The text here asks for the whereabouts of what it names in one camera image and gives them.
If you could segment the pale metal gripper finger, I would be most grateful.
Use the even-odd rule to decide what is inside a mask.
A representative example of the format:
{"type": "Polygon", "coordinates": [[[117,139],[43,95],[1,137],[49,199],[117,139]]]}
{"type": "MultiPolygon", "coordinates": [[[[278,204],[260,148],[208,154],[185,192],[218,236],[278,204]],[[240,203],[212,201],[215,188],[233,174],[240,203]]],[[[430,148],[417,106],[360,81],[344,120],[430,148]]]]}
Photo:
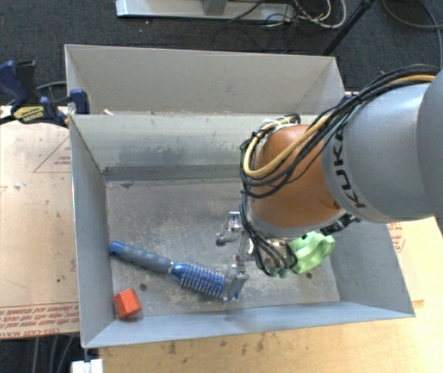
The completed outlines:
{"type": "Polygon", "coordinates": [[[221,230],[215,235],[215,244],[217,246],[225,246],[229,243],[237,241],[243,234],[241,214],[239,211],[230,211],[228,218],[221,230]]]}
{"type": "Polygon", "coordinates": [[[242,288],[249,279],[247,264],[252,261],[248,253],[236,254],[225,273],[223,301],[235,301],[239,298],[242,288]]]}

